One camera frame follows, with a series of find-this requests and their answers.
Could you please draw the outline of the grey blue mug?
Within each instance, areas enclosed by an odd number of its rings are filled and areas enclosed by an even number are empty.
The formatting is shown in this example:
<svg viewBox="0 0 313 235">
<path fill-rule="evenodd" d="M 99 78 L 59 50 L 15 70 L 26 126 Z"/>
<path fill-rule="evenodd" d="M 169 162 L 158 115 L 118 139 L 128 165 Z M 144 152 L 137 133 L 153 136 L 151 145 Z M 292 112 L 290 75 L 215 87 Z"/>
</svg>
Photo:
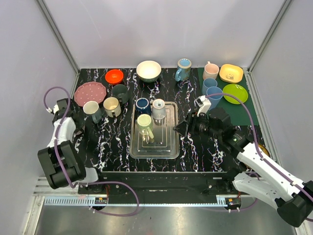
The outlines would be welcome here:
<svg viewBox="0 0 313 235">
<path fill-rule="evenodd" d="M 86 115 L 92 117 L 94 123 L 98 123 L 102 119 L 102 111 L 96 101 L 88 101 L 83 106 L 83 111 Z"/>
</svg>

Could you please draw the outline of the cream mug black handle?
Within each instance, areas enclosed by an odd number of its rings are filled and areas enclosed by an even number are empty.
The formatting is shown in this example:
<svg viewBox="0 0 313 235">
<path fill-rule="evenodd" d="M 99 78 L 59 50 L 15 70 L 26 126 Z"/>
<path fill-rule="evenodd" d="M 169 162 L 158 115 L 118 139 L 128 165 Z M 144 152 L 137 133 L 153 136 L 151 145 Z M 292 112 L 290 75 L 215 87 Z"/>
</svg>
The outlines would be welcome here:
<svg viewBox="0 0 313 235">
<path fill-rule="evenodd" d="M 108 97 L 103 102 L 103 107 L 109 117 L 116 118 L 121 114 L 119 100 L 115 97 Z"/>
</svg>

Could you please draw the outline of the light green mug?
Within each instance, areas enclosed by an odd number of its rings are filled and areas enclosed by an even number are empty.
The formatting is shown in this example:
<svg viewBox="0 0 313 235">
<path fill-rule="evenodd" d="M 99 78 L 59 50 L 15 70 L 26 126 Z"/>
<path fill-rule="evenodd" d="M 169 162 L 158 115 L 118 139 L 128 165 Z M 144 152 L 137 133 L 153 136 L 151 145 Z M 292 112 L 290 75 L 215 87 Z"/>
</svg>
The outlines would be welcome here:
<svg viewBox="0 0 313 235">
<path fill-rule="evenodd" d="M 138 116 L 136 120 L 136 125 L 138 132 L 141 135 L 148 136 L 149 138 L 153 139 L 153 120 L 150 115 L 148 114 L 141 114 Z"/>
</svg>

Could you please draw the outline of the navy blue mug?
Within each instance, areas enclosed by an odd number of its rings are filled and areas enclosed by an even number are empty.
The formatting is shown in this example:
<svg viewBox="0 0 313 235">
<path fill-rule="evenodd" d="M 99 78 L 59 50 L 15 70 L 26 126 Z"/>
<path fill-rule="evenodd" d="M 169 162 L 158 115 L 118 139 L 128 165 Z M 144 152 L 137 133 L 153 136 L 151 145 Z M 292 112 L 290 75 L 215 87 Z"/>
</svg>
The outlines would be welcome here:
<svg viewBox="0 0 313 235">
<path fill-rule="evenodd" d="M 139 98 L 138 100 L 136 100 L 135 109 L 139 115 L 151 115 L 152 113 L 150 102 L 146 98 Z"/>
</svg>

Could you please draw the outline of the dark grey mug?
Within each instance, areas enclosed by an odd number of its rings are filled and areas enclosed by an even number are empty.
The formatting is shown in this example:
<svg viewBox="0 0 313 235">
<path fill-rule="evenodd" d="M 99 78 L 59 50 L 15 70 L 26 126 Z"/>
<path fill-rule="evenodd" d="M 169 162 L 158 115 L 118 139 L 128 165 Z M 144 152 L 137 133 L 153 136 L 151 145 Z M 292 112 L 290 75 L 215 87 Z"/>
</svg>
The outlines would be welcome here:
<svg viewBox="0 0 313 235">
<path fill-rule="evenodd" d="M 122 104 L 125 104 L 129 100 L 128 88 L 125 85 L 118 84 L 112 89 L 113 97 L 117 98 Z"/>
</svg>

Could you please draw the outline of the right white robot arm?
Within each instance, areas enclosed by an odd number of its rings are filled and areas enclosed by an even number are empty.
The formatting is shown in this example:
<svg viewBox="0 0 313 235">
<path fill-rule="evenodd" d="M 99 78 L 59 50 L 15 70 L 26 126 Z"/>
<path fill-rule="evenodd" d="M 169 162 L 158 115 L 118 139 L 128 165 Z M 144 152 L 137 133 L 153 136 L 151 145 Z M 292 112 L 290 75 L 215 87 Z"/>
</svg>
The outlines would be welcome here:
<svg viewBox="0 0 313 235">
<path fill-rule="evenodd" d="M 313 211 L 312 181 L 304 182 L 284 170 L 261 150 L 257 141 L 233 127 L 224 109 L 214 108 L 207 115 L 189 113 L 173 130 L 185 137 L 204 134 L 216 139 L 225 153 L 263 178 L 260 181 L 233 169 L 229 171 L 228 178 L 222 181 L 224 192 L 233 194 L 240 191 L 265 202 L 293 227 L 298 228 L 308 220 Z"/>
</svg>

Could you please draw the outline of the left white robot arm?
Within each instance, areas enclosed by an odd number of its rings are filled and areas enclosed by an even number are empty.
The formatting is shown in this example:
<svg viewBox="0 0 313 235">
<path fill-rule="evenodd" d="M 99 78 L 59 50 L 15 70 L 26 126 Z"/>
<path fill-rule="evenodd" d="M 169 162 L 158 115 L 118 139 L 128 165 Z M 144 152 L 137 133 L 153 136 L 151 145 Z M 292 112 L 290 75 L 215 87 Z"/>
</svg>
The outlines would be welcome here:
<svg viewBox="0 0 313 235">
<path fill-rule="evenodd" d="M 68 99 L 58 100 L 52 113 L 54 126 L 53 136 L 46 148 L 38 151 L 38 159 L 51 188 L 63 188 L 68 186 L 68 181 L 59 164 L 54 141 L 57 141 L 57 151 L 72 183 L 88 183 L 92 192 L 100 194 L 105 190 L 105 181 L 100 179 L 97 170 L 93 167 L 85 167 L 82 157 L 74 148 L 74 135 L 81 134 L 85 130 L 84 115 L 79 106 L 70 101 L 70 107 L 65 113 Z"/>
</svg>

